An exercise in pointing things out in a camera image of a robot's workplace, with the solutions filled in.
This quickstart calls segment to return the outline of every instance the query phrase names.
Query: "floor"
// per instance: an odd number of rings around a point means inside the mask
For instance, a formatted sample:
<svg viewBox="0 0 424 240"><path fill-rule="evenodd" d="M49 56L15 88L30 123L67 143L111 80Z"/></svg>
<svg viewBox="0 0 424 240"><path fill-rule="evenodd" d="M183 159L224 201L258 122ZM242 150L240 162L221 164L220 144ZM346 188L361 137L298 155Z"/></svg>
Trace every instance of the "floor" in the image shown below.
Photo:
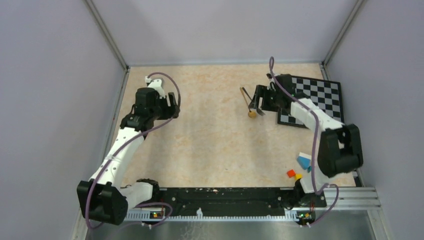
<svg viewBox="0 0 424 240"><path fill-rule="evenodd" d="M137 89L146 86L145 76L158 71L177 82L181 112L149 133L125 173L123 186L149 178L161 187L290 187L295 181L287 177L288 170L307 174L296 157L299 152L311 154L312 131L277 125L274 112L248 117L239 88L253 95L256 85L267 85L267 64L132 67L119 122L130 112ZM274 71L323 79L317 63L276 64ZM164 88L176 92L169 81ZM334 182L355 186L351 173Z"/></svg>

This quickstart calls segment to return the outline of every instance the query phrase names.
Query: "black square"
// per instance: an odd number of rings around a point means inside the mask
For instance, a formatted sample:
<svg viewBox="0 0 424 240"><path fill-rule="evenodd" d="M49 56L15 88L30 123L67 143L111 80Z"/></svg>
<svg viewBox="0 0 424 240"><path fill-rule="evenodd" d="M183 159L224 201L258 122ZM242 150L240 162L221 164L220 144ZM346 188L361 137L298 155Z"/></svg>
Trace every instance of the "black square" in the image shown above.
<svg viewBox="0 0 424 240"><path fill-rule="evenodd" d="M296 123L296 118L292 117L292 116L288 116L288 122L295 124Z"/></svg>

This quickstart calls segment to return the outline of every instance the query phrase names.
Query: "gray wall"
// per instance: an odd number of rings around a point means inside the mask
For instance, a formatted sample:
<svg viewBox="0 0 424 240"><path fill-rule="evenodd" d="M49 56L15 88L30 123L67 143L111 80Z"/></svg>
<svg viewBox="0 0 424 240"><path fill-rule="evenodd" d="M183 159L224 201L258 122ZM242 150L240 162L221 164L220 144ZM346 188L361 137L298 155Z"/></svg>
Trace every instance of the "gray wall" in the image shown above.
<svg viewBox="0 0 424 240"><path fill-rule="evenodd" d="M129 65L322 61L356 0L94 0Z"/></svg>
<svg viewBox="0 0 424 240"><path fill-rule="evenodd" d="M122 79L83 1L0 1L1 239L71 237Z"/></svg>
<svg viewBox="0 0 424 240"><path fill-rule="evenodd" d="M328 70L396 239L423 239L424 2L368 1Z"/></svg>

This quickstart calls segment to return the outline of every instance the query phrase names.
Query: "checkered board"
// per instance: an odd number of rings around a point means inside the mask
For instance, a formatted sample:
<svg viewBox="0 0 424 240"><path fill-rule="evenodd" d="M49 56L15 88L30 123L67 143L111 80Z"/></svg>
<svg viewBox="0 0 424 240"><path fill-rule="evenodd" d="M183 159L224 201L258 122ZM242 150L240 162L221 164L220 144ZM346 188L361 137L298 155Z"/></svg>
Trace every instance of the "checkered board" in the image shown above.
<svg viewBox="0 0 424 240"><path fill-rule="evenodd" d="M302 76L292 76L292 81L295 84L297 93L304 92L327 115L344 123L345 117L343 116L340 82L324 81ZM305 128L303 122L292 117L284 110L278 111L277 124Z"/></svg>

